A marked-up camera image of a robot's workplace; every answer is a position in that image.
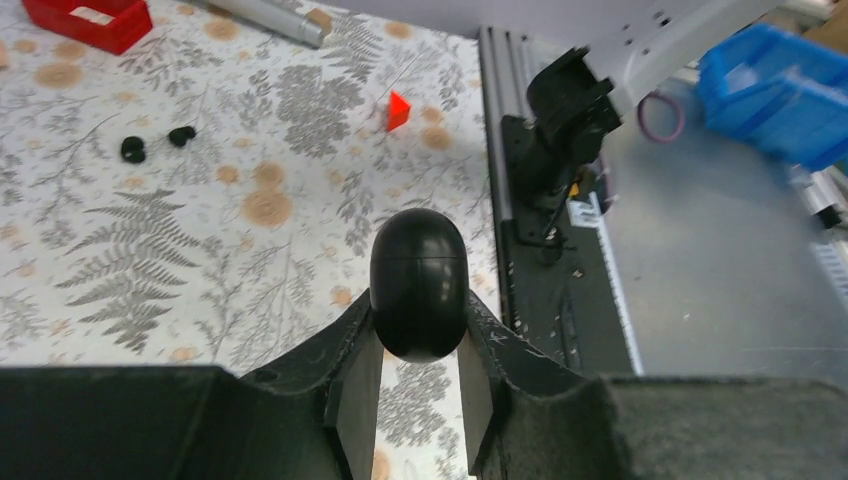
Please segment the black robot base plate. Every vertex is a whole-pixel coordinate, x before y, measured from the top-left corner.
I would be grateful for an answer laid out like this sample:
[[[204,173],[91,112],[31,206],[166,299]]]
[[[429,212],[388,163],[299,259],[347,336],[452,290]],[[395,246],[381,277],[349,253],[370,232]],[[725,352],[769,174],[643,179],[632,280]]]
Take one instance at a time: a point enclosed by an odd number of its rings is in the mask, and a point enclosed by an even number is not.
[[[540,150],[525,119],[503,116],[499,134],[511,200],[501,222],[507,323],[574,371],[641,373],[599,228],[576,225],[578,214],[561,204],[564,191],[530,194],[519,187],[522,162]]]

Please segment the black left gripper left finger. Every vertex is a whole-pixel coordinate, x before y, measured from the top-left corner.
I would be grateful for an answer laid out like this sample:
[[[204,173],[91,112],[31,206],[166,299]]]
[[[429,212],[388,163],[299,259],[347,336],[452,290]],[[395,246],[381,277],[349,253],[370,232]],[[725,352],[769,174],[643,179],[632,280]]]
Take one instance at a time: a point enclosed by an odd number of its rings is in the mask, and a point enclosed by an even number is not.
[[[5,479],[367,479],[383,349],[360,296],[241,376],[218,366],[1,371]]]

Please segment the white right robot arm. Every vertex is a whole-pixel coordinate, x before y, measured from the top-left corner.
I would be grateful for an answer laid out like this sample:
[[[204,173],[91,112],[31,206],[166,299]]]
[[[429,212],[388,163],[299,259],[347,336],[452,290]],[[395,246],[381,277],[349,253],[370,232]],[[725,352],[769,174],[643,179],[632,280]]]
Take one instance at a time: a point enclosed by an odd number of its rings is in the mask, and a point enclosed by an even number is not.
[[[776,1],[657,1],[618,32],[576,46],[537,73],[526,98],[535,119],[514,168],[518,191],[572,182],[604,137],[663,80],[778,7]]]

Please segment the black oval earbud case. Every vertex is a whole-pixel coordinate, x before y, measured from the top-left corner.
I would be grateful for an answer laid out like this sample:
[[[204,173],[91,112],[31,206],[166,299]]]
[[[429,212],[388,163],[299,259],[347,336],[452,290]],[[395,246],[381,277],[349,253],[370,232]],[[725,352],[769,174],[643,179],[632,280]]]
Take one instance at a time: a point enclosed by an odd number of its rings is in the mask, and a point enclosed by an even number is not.
[[[379,229],[370,258],[375,331],[395,357],[432,363],[453,352],[469,316],[469,269],[457,227],[430,209],[404,210]]]

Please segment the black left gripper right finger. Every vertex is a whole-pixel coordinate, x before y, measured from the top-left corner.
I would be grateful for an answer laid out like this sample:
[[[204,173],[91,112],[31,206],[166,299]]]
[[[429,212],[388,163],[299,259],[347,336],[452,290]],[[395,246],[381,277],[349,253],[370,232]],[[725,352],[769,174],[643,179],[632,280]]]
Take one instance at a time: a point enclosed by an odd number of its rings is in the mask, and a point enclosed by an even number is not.
[[[826,382],[581,376],[477,298],[458,348],[479,479],[843,479],[847,394]]]

